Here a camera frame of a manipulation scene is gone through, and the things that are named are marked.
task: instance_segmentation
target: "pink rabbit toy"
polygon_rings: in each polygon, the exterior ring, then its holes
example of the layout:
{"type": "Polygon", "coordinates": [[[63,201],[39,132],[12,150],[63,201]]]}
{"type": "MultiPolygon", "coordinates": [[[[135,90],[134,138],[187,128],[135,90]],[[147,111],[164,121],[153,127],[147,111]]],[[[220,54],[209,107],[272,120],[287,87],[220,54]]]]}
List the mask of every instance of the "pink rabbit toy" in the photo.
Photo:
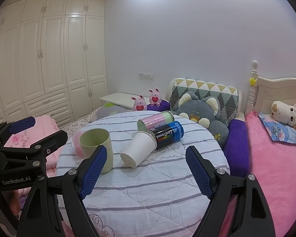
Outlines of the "pink rabbit toy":
{"type": "Polygon", "coordinates": [[[157,107],[160,107],[160,103],[162,102],[162,98],[161,98],[161,94],[158,90],[158,88],[155,89],[155,91],[149,90],[149,92],[151,92],[151,96],[150,96],[150,105],[157,105],[157,107]]]}
{"type": "Polygon", "coordinates": [[[147,103],[141,94],[139,95],[139,98],[131,97],[131,99],[135,101],[134,106],[133,106],[133,111],[146,111],[147,110],[147,103]]]}

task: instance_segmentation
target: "headboard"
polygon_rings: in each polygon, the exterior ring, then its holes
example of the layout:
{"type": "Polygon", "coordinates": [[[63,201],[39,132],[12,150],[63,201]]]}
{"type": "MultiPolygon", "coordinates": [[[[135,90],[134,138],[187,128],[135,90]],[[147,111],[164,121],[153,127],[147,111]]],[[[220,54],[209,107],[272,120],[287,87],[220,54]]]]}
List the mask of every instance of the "headboard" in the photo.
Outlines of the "headboard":
{"type": "Polygon", "coordinates": [[[274,101],[282,101],[288,105],[296,103],[296,78],[267,79],[260,77],[257,73],[257,63],[254,64],[252,78],[256,80],[256,83],[250,86],[245,114],[252,110],[270,114],[274,101]]]}
{"type": "MultiPolygon", "coordinates": [[[[177,80],[177,78],[173,78],[167,88],[166,91],[166,100],[169,101],[171,98],[171,94],[172,94],[172,89],[174,86],[175,81],[177,80]]],[[[238,108],[237,108],[237,115],[236,117],[238,118],[240,116],[241,113],[241,104],[242,104],[242,91],[238,89],[238,95],[239,95],[239,101],[238,101],[238,108]]]]}

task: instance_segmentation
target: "white nightstand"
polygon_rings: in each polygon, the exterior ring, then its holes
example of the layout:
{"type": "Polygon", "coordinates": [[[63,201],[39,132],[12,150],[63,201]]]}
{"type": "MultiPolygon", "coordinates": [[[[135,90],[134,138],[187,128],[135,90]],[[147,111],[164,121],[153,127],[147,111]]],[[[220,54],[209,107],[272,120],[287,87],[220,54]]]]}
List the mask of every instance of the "white nightstand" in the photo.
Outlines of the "white nightstand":
{"type": "MultiPolygon", "coordinates": [[[[116,92],[104,97],[101,97],[100,100],[102,102],[102,106],[105,105],[107,102],[113,103],[115,105],[122,106],[126,109],[132,109],[134,105],[134,100],[131,97],[138,97],[137,95],[127,94],[122,92],[116,92]]],[[[147,105],[150,103],[148,97],[144,97],[147,105]]]]}

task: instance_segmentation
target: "electrical outlet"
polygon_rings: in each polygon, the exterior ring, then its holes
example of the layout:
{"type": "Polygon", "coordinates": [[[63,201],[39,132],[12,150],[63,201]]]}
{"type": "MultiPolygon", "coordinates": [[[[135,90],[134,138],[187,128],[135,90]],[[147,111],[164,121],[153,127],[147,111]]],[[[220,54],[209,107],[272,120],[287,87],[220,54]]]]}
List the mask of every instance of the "electrical outlet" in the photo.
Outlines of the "electrical outlet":
{"type": "Polygon", "coordinates": [[[153,74],[139,73],[139,79],[149,79],[149,80],[153,80],[153,74]]]}

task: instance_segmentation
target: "cabinet handle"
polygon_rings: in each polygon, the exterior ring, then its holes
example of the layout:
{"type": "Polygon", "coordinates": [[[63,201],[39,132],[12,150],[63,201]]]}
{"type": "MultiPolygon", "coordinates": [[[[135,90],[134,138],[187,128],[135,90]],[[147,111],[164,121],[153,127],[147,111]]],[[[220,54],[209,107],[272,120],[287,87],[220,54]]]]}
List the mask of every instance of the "cabinet handle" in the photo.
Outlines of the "cabinet handle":
{"type": "Polygon", "coordinates": [[[49,103],[51,102],[51,99],[49,99],[48,101],[43,101],[43,104],[49,103]]]}

